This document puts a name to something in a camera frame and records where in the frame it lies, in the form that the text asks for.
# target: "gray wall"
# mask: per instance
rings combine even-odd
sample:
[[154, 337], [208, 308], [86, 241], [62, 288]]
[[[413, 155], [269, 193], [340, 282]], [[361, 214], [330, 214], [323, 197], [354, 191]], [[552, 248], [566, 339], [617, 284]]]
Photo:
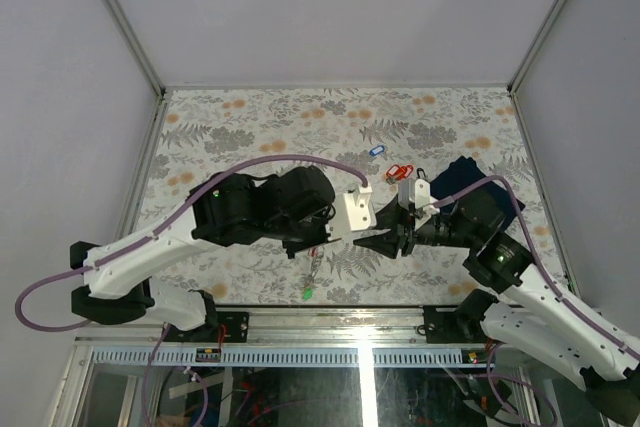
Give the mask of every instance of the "gray wall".
[[[0, 0], [0, 424], [43, 424], [72, 333], [13, 315], [30, 283], [68, 269], [68, 247], [112, 240], [153, 110], [149, 88], [100, 0]], [[61, 325], [51, 286], [28, 315]]]
[[518, 98], [586, 300], [640, 334], [640, 0], [570, 0]]
[[507, 84], [553, 0], [120, 0], [167, 85]]

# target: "flower pattern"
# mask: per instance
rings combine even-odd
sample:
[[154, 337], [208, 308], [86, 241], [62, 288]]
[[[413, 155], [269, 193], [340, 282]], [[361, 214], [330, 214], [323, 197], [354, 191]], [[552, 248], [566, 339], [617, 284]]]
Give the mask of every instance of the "flower pattern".
[[[352, 165], [369, 177], [376, 209], [397, 192], [383, 178], [391, 165], [422, 167], [433, 179], [468, 156], [486, 174], [509, 179], [526, 204], [545, 267], [565, 282], [505, 89], [176, 90], [168, 102], [138, 227], [166, 214], [215, 172], [262, 155], [311, 154]], [[386, 151], [369, 155], [379, 144]], [[282, 174], [294, 166], [263, 164], [250, 173]], [[321, 168], [336, 192], [353, 187], [352, 176]], [[516, 223], [508, 232], [524, 242]], [[311, 257], [301, 252], [288, 260], [270, 240], [191, 257], [159, 278], [238, 304], [455, 304], [477, 286], [462, 266], [463, 250], [416, 247], [410, 257], [391, 260], [343, 241], [324, 246], [323, 254], [308, 300]]]

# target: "blue tag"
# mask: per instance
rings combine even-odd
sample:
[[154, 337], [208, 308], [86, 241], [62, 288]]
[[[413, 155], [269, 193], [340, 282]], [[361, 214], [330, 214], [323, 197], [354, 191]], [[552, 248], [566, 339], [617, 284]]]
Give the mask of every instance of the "blue tag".
[[376, 156], [376, 155], [378, 155], [378, 154], [381, 154], [381, 153], [382, 153], [382, 152], [384, 152], [385, 150], [387, 150], [387, 149], [385, 149], [384, 145], [378, 145], [377, 147], [374, 147], [373, 149], [371, 149], [371, 150], [369, 151], [369, 154], [370, 154], [371, 156]]

